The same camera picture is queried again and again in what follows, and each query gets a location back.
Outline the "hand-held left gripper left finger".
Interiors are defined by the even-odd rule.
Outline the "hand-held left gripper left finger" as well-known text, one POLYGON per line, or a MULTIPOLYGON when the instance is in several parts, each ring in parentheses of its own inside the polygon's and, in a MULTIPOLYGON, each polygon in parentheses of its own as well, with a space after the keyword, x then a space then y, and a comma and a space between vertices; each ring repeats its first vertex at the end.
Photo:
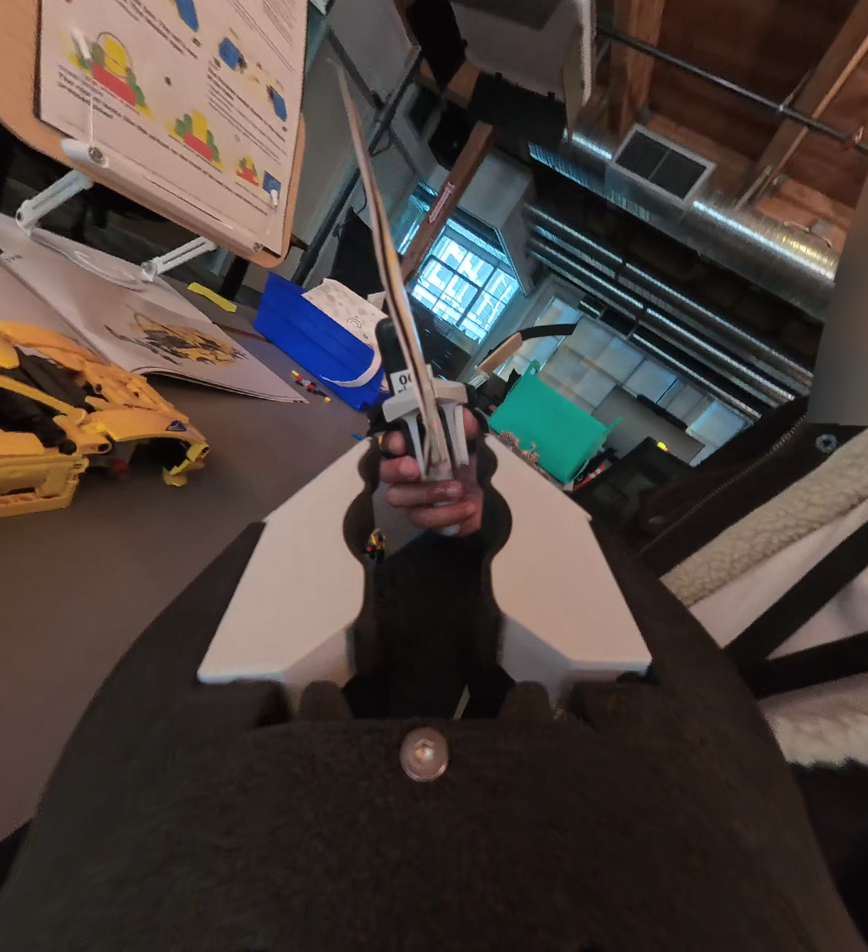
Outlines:
POLYGON ((202 684, 346 684, 376 529, 370 446, 356 445, 271 512, 197 671, 202 684))

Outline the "person's right hand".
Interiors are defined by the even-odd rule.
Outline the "person's right hand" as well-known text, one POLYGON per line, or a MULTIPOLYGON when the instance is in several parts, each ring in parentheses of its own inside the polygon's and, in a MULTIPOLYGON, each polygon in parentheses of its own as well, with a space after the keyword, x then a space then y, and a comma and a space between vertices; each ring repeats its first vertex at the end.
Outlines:
POLYGON ((380 483, 387 502, 399 509, 420 530, 450 531, 460 538, 482 528, 485 497, 477 474, 477 454, 468 443, 468 463, 457 466, 454 476, 441 481, 422 479, 410 445, 399 430, 380 439, 380 483))

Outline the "open instruction manual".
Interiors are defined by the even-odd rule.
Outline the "open instruction manual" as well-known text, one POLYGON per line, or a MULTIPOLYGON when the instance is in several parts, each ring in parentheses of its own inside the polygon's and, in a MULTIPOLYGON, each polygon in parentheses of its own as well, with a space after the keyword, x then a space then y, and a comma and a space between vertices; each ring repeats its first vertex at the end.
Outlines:
POLYGON ((276 403, 306 403, 163 279, 146 282, 123 259, 63 236, 25 234, 0 213, 0 265, 76 337, 111 363, 276 403))

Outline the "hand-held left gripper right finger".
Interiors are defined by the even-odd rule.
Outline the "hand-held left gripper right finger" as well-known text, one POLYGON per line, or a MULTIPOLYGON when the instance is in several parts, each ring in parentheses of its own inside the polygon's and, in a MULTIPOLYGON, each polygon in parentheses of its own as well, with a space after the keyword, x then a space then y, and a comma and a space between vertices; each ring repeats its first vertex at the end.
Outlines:
POLYGON ((490 483, 511 528, 490 566, 499 664, 517 682, 572 684, 645 673, 651 655, 589 515, 494 436, 490 483))

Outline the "blue plastic bin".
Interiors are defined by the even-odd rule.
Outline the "blue plastic bin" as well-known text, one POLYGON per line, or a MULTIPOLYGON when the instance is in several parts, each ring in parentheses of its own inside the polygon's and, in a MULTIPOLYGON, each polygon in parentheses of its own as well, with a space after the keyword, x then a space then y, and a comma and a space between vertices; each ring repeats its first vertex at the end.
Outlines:
POLYGON ((328 384, 328 380, 347 377, 350 371, 358 375, 371 363, 372 352, 309 303, 304 292, 307 291, 270 274, 254 321, 256 331, 355 411, 371 410, 380 399, 382 365, 363 387, 328 384))

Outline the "grey desk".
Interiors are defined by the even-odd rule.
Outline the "grey desk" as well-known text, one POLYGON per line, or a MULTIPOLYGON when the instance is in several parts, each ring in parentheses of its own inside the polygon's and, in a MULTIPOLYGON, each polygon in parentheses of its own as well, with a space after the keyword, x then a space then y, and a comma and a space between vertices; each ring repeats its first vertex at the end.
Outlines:
POLYGON ((367 428, 336 398, 152 383, 210 446, 187 485, 139 459, 126 478, 90 472, 66 509, 0 519, 0 840, 30 820, 84 709, 147 625, 367 428))

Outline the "black ceiling pipe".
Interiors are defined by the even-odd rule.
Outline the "black ceiling pipe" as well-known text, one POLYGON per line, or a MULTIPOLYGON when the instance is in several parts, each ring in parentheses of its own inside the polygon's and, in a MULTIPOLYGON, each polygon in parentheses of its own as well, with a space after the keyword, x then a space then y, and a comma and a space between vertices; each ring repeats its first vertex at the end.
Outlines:
POLYGON ((789 98, 781 102, 776 102, 758 92, 747 89, 698 65, 684 61, 680 57, 668 54, 655 45, 629 36, 612 27, 599 27, 598 31, 609 40, 621 44, 637 54, 642 54, 655 61, 671 65, 682 73, 702 80, 716 89, 724 90, 733 96, 737 96, 761 110, 781 117, 784 121, 791 122, 808 132, 820 134, 836 142, 845 150, 856 151, 868 157, 868 142, 864 138, 864 131, 862 129, 854 133, 845 133, 832 125, 827 125, 819 119, 808 116, 793 108, 789 98))

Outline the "yellow brick car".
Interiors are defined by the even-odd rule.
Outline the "yellow brick car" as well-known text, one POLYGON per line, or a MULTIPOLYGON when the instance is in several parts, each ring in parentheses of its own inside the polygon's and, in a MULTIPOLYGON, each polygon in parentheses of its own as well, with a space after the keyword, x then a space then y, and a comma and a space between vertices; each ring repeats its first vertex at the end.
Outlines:
POLYGON ((50 328, 0 321, 0 518, 67 508, 83 473, 126 473, 150 446, 169 485, 209 446, 136 373, 50 328))

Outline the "white ceiling fixture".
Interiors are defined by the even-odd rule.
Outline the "white ceiling fixture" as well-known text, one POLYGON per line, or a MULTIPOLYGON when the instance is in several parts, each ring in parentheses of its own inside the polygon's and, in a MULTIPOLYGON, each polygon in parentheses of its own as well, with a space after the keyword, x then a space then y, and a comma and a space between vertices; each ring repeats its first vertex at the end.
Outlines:
POLYGON ((606 37, 597 1, 460 1, 452 9, 468 59, 482 73, 564 107, 572 134, 602 97, 597 72, 606 37))

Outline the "white vent grille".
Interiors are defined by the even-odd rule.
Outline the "white vent grille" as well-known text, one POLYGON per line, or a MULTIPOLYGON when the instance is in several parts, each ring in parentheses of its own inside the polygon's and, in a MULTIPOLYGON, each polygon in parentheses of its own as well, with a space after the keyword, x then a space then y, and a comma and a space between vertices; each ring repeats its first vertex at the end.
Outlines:
POLYGON ((680 216, 709 191, 717 168, 713 159, 636 123, 607 162, 605 184, 610 197, 680 216))

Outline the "paned window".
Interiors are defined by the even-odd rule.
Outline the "paned window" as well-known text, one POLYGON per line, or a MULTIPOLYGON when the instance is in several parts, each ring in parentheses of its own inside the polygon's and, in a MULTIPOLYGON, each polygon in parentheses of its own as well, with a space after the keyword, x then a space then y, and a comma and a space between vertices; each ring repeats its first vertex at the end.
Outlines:
POLYGON ((407 289, 438 329, 469 350, 488 338, 523 295, 502 250, 452 223, 435 239, 407 289))

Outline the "yellow sticker sheet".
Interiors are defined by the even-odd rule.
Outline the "yellow sticker sheet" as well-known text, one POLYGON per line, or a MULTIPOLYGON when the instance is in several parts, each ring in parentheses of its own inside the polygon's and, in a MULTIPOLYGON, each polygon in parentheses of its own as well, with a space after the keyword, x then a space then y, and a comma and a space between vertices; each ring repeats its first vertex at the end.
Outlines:
POLYGON ((428 371, 421 339, 404 289, 401 264, 391 239, 383 200, 373 173, 370 148, 364 137, 360 116, 351 99, 344 71, 340 67, 336 68, 336 76, 345 104, 346 119, 356 161, 369 203, 373 244, 385 300, 409 370, 417 408, 416 422, 422 423, 425 430, 425 434, 419 439, 419 446, 416 447, 416 459, 422 478, 451 479, 454 471, 449 439, 445 425, 441 421, 436 388, 428 371))

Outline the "brown fleece-lined jacket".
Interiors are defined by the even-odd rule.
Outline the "brown fleece-lined jacket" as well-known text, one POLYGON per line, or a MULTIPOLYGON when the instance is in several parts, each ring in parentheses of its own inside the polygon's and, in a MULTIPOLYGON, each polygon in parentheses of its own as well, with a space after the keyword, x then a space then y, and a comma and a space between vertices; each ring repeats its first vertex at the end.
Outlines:
POLYGON ((789 762, 868 767, 868 426, 806 410, 640 490, 620 532, 725 650, 789 762))

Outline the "silver ventilation duct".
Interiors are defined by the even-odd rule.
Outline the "silver ventilation duct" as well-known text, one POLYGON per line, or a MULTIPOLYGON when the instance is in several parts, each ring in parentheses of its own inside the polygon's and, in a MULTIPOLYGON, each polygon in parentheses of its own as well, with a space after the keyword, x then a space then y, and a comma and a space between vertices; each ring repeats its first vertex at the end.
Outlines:
POLYGON ((705 196, 680 216, 647 211, 622 197, 610 197, 605 170, 618 144, 582 128, 572 134, 565 130, 554 146, 529 141, 527 147, 531 158, 547 169, 797 307, 812 320, 825 321, 840 261, 832 246, 802 227, 740 205, 715 190, 712 182, 705 196))

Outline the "person's right forearm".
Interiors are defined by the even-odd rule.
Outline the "person's right forearm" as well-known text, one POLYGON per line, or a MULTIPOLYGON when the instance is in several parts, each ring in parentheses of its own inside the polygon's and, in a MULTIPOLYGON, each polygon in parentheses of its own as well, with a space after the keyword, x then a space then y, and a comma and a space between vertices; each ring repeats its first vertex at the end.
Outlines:
POLYGON ((374 570, 377 652, 345 686, 362 719, 499 715, 513 679, 498 660, 499 611, 488 599, 488 530, 423 532, 374 570))

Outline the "teal plastic bin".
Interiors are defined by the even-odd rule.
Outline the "teal plastic bin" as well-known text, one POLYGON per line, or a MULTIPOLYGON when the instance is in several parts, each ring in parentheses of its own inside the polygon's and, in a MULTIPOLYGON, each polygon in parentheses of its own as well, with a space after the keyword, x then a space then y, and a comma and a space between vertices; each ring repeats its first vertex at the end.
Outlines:
POLYGON ((538 362, 531 362, 488 425, 497 435, 515 437, 520 450, 534 453, 536 464, 555 481, 574 482, 605 447, 618 421, 604 425, 548 386, 539 372, 538 362))

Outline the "white patterned paper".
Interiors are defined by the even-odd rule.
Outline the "white patterned paper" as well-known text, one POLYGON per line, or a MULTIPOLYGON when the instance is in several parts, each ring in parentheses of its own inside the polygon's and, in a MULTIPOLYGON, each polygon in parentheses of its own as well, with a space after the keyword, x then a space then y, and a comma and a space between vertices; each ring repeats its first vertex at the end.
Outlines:
POLYGON ((304 292, 303 297, 342 327, 350 336, 360 340, 372 352, 371 363, 358 375, 348 372, 342 379, 328 380, 336 387, 363 387, 376 376, 381 368, 377 327, 385 318, 380 309, 383 294, 377 292, 369 297, 360 297, 356 292, 333 279, 324 279, 321 285, 304 292))

